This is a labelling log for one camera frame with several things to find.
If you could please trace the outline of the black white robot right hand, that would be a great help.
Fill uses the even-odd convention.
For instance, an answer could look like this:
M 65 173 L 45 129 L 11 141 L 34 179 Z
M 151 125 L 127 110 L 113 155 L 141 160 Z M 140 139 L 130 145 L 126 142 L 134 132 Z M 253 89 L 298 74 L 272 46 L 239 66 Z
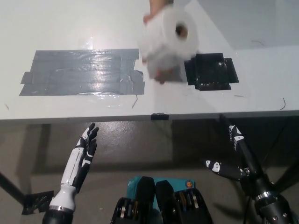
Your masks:
M 220 122 L 224 124 L 233 150 L 240 156 L 241 164 L 234 167 L 211 159 L 203 160 L 202 164 L 221 177 L 240 182 L 244 193 L 255 201 L 263 198 L 278 198 L 279 192 L 263 171 L 257 156 L 246 143 L 239 128 L 223 114 L 220 115 Z

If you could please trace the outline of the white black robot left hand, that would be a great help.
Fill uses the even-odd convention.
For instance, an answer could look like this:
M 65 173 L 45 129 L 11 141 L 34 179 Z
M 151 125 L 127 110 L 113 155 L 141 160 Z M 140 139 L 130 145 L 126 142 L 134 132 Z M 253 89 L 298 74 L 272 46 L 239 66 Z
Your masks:
M 50 202 L 50 210 L 75 211 L 75 196 L 80 192 L 95 155 L 98 130 L 92 123 L 80 136 L 65 166 L 60 190 Z

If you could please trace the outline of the person's bare hand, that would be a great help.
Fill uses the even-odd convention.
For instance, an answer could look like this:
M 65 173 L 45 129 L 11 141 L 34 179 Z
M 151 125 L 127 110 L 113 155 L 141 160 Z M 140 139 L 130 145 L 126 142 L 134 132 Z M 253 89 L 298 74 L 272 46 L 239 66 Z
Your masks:
M 173 0 L 150 0 L 150 13 L 144 15 L 143 23 L 147 24 L 152 18 L 155 17 L 164 7 L 173 4 Z

